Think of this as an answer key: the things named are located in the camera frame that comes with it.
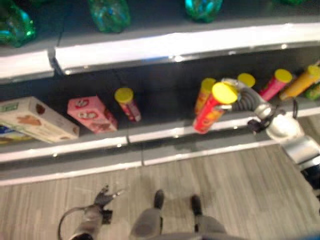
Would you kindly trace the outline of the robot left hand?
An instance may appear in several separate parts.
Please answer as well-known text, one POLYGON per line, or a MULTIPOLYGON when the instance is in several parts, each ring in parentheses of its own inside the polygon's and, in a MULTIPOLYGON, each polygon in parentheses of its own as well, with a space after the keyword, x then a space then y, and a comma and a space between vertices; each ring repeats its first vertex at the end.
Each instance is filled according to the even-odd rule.
POLYGON ((124 192, 124 189, 120 189, 115 192, 109 193, 109 185, 106 184, 96 195, 93 204, 103 209, 106 205, 108 205, 124 192))

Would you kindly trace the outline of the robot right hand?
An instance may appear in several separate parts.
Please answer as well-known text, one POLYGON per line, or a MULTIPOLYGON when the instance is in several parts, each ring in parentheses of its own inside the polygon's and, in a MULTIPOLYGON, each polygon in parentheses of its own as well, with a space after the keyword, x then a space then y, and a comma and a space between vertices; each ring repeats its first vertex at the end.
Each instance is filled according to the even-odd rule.
POLYGON ((240 99, 232 104, 222 104, 219 106, 218 108, 221 110, 254 112, 260 105, 265 103, 255 90, 237 79, 222 78, 221 82, 230 85, 231 87, 235 87, 240 96, 240 99))

